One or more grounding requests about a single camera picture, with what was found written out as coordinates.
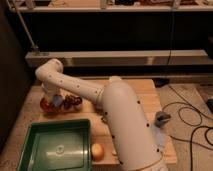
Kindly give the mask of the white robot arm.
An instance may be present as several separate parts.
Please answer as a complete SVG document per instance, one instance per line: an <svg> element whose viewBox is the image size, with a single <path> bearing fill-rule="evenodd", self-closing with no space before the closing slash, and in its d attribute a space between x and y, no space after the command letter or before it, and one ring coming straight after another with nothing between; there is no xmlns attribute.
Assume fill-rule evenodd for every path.
<svg viewBox="0 0 213 171"><path fill-rule="evenodd" d="M35 74L47 95L55 95L62 88L103 110L124 171L168 171L142 101L121 77L112 76L105 85L71 77L63 73L58 59L41 65Z"/></svg>

